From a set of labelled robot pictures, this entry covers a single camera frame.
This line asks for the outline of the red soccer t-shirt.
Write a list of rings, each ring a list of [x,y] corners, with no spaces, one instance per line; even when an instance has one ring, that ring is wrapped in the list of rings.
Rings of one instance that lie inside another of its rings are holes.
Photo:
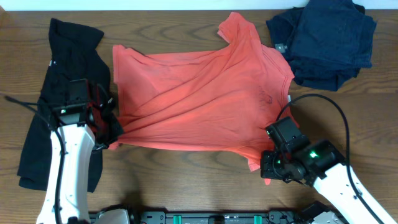
[[[176,151],[229,151],[260,168],[272,150],[266,128],[278,116],[293,80],[276,49],[261,43],[253,23],[233,12],[218,27],[223,49],[144,55],[113,47],[118,120],[113,144]]]

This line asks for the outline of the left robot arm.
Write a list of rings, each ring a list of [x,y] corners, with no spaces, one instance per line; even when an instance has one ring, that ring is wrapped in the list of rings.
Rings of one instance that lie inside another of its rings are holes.
[[[127,209],[107,208],[95,216],[88,209],[90,158],[123,134],[113,114],[114,100],[87,79],[67,86],[67,99],[52,106],[55,126],[50,135],[52,160],[44,204],[37,223],[129,223]]]

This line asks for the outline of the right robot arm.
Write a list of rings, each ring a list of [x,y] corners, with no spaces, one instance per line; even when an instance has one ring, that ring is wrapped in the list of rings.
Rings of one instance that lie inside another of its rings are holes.
[[[263,179],[294,181],[314,188],[347,223],[395,222],[330,141],[312,144],[289,117],[268,126],[266,132],[274,150],[262,153]]]

